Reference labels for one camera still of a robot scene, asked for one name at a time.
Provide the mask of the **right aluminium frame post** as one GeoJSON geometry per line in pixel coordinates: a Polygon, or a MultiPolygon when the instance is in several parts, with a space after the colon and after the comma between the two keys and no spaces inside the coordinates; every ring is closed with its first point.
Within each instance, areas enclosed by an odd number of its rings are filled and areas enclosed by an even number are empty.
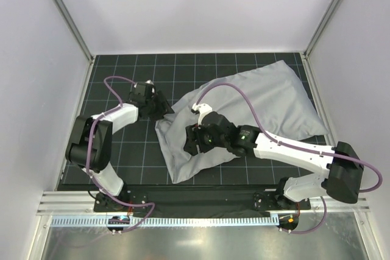
{"type": "Polygon", "coordinates": [[[325,29],[329,25],[330,21],[332,20],[333,16],[337,12],[338,7],[341,5],[343,0],[331,0],[323,17],[321,18],[321,21],[319,25],[317,26],[316,30],[314,31],[313,36],[311,37],[311,40],[309,41],[307,48],[303,51],[303,56],[305,59],[308,59],[310,54],[313,52],[314,48],[316,47],[319,39],[321,38],[322,34],[324,33],[325,29]]]}

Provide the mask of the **black gridded cutting mat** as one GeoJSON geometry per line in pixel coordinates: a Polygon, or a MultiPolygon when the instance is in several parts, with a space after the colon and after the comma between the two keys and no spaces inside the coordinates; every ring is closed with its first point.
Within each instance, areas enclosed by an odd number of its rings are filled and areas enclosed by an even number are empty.
{"type": "MultiPolygon", "coordinates": [[[[133,81],[152,80],[170,104],[187,92],[217,77],[260,68],[283,60],[301,80],[309,97],[313,85],[299,53],[214,53],[100,55],[82,96],[82,114],[92,115],[127,99],[133,81]]],[[[141,120],[113,135],[112,166],[128,184],[170,184],[171,179],[158,145],[154,123],[141,120]]],[[[238,158],[205,169],[188,185],[276,184],[283,177],[299,177],[307,171],[273,160],[238,158]]]]}

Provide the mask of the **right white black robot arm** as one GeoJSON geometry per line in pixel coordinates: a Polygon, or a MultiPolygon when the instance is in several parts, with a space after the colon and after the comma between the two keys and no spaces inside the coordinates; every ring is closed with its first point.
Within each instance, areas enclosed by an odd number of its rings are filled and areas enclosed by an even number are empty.
{"type": "Polygon", "coordinates": [[[280,180],[274,201],[281,209],[324,195],[342,203],[358,201],[364,167],[357,163],[358,155],[346,142],[338,142],[332,147],[283,140],[258,127],[235,125],[215,111],[187,126],[185,131],[183,149],[191,156],[221,148],[238,157],[279,161],[310,171],[303,177],[280,180]]]}

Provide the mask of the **left aluminium frame post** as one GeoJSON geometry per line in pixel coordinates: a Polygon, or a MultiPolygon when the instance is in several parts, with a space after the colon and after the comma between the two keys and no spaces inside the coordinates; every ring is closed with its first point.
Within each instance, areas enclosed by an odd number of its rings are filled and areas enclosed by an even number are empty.
{"type": "Polygon", "coordinates": [[[80,47],[80,49],[82,51],[82,53],[84,54],[84,56],[88,60],[89,64],[92,64],[93,60],[94,60],[94,55],[89,50],[84,38],[82,37],[79,29],[77,28],[76,23],[74,22],[66,4],[64,3],[63,0],[52,0],[52,1],[54,2],[57,10],[61,14],[69,31],[72,33],[76,43],[78,44],[78,46],[80,47]]]}

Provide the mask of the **aluminium frame post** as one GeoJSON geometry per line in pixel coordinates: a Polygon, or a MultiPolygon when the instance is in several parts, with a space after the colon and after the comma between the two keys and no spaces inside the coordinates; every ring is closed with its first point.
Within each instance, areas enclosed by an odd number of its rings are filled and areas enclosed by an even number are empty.
{"type": "Polygon", "coordinates": [[[313,36],[311,37],[311,40],[309,41],[307,48],[303,51],[303,56],[305,59],[308,59],[310,54],[313,52],[314,48],[316,47],[319,39],[321,38],[322,34],[324,33],[325,29],[329,25],[330,21],[332,20],[333,16],[337,12],[338,7],[341,5],[343,0],[331,0],[323,17],[321,18],[321,21],[319,25],[317,26],[316,30],[314,31],[313,36]]]}
{"type": "Polygon", "coordinates": [[[88,60],[89,64],[92,64],[93,60],[94,60],[94,55],[89,50],[84,38],[82,37],[79,29],[77,28],[76,23],[74,22],[66,4],[64,3],[63,0],[52,0],[52,1],[54,2],[57,10],[61,14],[69,31],[72,33],[76,43],[78,44],[78,46],[80,47],[80,49],[82,51],[82,53],[84,54],[84,56],[88,60]]]}

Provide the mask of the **grey fabric pillowcase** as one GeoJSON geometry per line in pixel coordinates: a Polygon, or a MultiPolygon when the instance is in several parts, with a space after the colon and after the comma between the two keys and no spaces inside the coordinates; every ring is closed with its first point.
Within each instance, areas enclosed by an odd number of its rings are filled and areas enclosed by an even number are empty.
{"type": "Polygon", "coordinates": [[[221,148],[196,156],[184,151],[185,128],[197,123],[191,107],[198,100],[235,125],[256,126],[256,115],[265,130],[283,138],[301,141],[328,133],[301,80],[284,61],[217,78],[177,99],[172,106],[175,113],[165,115],[155,124],[161,152],[174,184],[236,157],[221,148]]]}

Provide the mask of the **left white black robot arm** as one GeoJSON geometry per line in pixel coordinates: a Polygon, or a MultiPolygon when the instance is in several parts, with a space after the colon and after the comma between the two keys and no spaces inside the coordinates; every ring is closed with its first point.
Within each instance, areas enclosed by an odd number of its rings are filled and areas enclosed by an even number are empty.
{"type": "Polygon", "coordinates": [[[150,80],[134,83],[129,100],[118,101],[106,112],[76,117],[65,158],[84,171],[99,192],[108,197],[108,205],[120,212],[128,207],[129,193],[111,164],[113,135],[140,118],[157,121],[174,111],[150,80]]]}

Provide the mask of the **aluminium front rail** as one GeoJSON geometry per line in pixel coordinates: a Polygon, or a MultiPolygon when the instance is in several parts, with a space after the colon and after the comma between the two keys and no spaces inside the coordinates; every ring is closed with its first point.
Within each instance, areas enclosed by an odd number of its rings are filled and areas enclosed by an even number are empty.
{"type": "Polygon", "coordinates": [[[41,196],[37,215],[80,215],[93,212],[95,199],[87,191],[47,191],[41,196]]]}

